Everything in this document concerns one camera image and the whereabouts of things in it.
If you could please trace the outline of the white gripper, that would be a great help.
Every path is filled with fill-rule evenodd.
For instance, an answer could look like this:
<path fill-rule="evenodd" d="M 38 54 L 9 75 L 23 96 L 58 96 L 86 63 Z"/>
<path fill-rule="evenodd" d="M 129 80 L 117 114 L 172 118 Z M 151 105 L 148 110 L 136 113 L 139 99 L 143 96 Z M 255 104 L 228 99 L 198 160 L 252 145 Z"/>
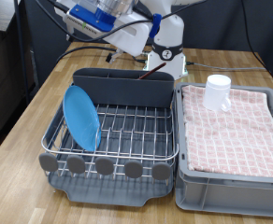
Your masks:
<path fill-rule="evenodd" d="M 135 21 L 136 24 L 124 27 L 114 34 L 104 38 L 104 40 L 109 44 L 118 48 L 114 53 L 110 53 L 107 56 L 107 63 L 113 63 L 118 57 L 124 54 L 124 52 L 127 52 L 132 56 L 138 56 L 141 54 L 152 27 L 150 21 L 142 22 L 142 20 L 145 20 L 145 17 L 137 13 L 122 14 L 117 20 L 115 20 L 115 28 L 133 21 Z"/>

